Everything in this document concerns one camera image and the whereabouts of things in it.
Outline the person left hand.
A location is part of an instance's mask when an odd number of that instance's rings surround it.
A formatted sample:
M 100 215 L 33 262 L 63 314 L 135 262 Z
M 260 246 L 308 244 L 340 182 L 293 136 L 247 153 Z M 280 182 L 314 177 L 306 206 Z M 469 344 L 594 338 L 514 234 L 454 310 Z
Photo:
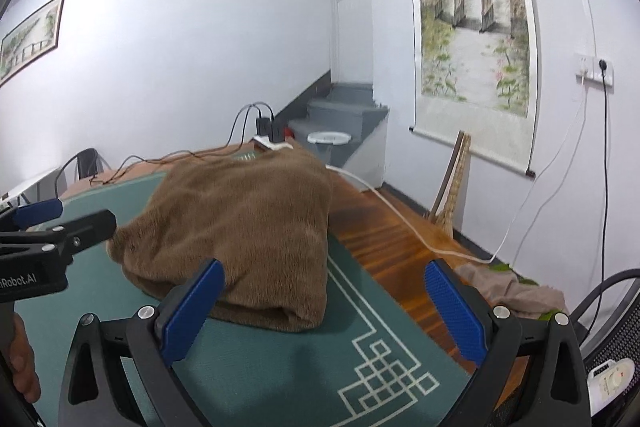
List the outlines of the person left hand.
M 9 347 L 9 359 L 13 371 L 13 384 L 28 403 L 40 399 L 40 380 L 36 373 L 35 352 L 29 343 L 24 321 L 13 313 L 14 338 Z

